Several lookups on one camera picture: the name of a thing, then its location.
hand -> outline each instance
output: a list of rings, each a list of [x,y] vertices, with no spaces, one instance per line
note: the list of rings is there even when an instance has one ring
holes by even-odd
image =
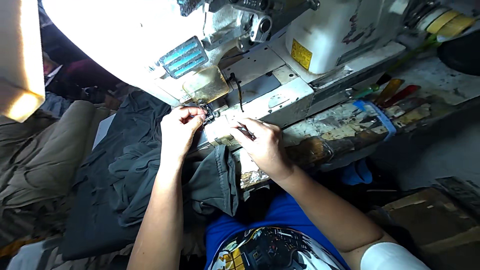
[[[287,158],[282,143],[281,129],[272,124],[250,118],[237,120],[256,137],[254,140],[243,134],[236,125],[230,134],[242,145],[257,166],[274,181],[281,181],[293,174],[293,164]]]
[[[205,114],[201,108],[178,107],[165,115],[160,123],[162,156],[167,155],[165,157],[168,160],[183,162],[192,145],[195,131],[205,121]]]

scissors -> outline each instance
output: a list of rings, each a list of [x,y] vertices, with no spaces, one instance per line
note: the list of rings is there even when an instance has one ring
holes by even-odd
[[[254,141],[257,137],[255,137],[255,135],[253,135],[252,132],[250,132],[248,129],[247,129],[247,126],[245,126],[244,124],[240,123],[240,122],[237,122],[240,126],[237,127],[238,130],[240,130],[245,136],[247,136],[250,140]]]

stitched seam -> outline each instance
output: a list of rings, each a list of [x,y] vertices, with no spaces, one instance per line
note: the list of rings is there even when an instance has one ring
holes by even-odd
[[[223,206],[226,208],[227,207],[227,202],[225,200],[226,198],[226,194],[225,194],[225,183],[224,183],[224,179],[223,179],[223,174],[222,174],[222,164],[220,162],[220,153],[218,152],[218,150],[220,149],[220,147],[215,147],[215,162],[216,162],[216,170],[218,172],[218,177],[219,177],[219,180],[220,180],[220,188],[222,190],[222,194],[223,194]]]

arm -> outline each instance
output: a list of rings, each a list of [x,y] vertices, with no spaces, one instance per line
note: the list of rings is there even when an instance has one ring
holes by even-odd
[[[163,118],[160,167],[129,270],[178,269],[183,234],[181,168],[193,134],[204,120],[205,112],[195,107],[175,109]]]
[[[362,212],[293,165],[286,157],[279,127],[252,119],[239,122],[256,139],[252,141],[237,128],[232,128],[231,134],[259,168],[295,198],[352,269],[360,269],[362,255],[371,245],[394,242]]]

blue cloth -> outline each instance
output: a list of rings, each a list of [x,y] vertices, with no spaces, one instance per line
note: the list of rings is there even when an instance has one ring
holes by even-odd
[[[295,199],[286,192],[274,198],[263,221],[245,225],[238,222],[234,217],[224,214],[210,223],[205,231],[207,251],[205,269],[208,269],[218,248],[229,237],[249,229],[274,225],[289,227],[304,233],[332,253],[345,269],[350,269],[333,244],[308,219]]]
[[[365,159],[354,161],[342,168],[342,174],[340,175],[342,183],[348,185],[356,184],[370,184],[373,181],[372,173],[365,163]]]

